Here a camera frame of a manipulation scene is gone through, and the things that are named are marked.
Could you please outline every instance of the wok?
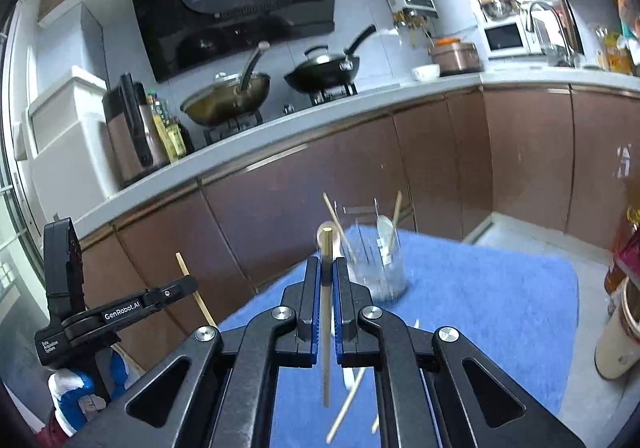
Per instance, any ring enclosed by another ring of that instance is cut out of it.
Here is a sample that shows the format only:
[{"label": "wok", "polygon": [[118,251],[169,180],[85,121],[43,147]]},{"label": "wok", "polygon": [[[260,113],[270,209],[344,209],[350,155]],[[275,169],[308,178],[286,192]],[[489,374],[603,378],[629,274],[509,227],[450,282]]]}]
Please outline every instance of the wok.
[{"label": "wok", "polygon": [[307,57],[316,50],[324,49],[327,52],[300,63],[284,77],[285,81],[291,88],[303,94],[311,94],[334,88],[334,86],[352,83],[360,68],[360,58],[354,56],[354,53],[360,44],[375,32],[375,25],[367,27],[358,35],[351,46],[344,49],[343,54],[329,54],[327,45],[307,49],[305,51]]},{"label": "wok", "polygon": [[253,71],[269,48],[268,42],[260,42],[240,74],[217,74],[213,84],[190,95],[180,105],[180,110],[194,123],[203,126],[217,126],[257,111],[269,95],[271,78],[268,74],[254,74]]}]

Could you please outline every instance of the white and blue glove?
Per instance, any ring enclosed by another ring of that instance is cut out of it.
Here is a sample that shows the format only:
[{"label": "white and blue glove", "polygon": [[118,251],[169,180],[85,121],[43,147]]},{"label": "white and blue glove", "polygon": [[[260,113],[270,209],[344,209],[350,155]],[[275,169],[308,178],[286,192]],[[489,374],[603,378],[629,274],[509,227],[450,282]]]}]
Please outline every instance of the white and blue glove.
[{"label": "white and blue glove", "polygon": [[[106,351],[111,351],[111,356],[109,357],[108,352],[98,353],[97,362],[99,366],[102,358],[103,364],[108,365],[104,370],[100,370],[100,373],[110,375],[111,381],[110,378],[103,379],[113,400],[121,396],[140,378],[140,375],[134,368],[129,367],[116,351],[113,349],[106,349]],[[60,428],[69,437],[106,407],[104,399],[96,396],[94,389],[94,381],[79,370],[61,368],[50,376],[49,391],[56,409],[56,419]]]}]

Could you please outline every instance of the orange lid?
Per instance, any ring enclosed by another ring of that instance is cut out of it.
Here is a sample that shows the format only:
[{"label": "orange lid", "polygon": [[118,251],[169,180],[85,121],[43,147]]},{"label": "orange lid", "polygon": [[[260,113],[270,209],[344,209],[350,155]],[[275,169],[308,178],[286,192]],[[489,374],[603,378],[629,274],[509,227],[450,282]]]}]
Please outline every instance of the orange lid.
[{"label": "orange lid", "polygon": [[441,40],[436,40],[436,46],[440,45],[449,45],[450,43],[460,43],[460,38],[443,38]]}]

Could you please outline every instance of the trash can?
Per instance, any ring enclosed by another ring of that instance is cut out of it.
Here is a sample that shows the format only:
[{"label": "trash can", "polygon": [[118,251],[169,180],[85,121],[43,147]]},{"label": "trash can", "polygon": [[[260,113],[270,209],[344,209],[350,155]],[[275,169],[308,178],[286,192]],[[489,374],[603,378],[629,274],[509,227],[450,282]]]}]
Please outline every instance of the trash can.
[{"label": "trash can", "polygon": [[640,291],[625,278],[620,305],[596,344],[595,364],[606,380],[615,380],[640,359]]}]

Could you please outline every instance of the white microwave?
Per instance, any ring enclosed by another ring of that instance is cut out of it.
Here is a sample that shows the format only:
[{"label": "white microwave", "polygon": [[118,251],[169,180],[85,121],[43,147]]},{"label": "white microwave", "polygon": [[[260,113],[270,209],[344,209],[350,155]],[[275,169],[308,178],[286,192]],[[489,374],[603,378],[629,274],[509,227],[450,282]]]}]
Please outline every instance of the white microwave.
[{"label": "white microwave", "polygon": [[525,19],[526,15],[519,15],[481,24],[482,41],[489,59],[542,54],[536,33],[524,29]]}]

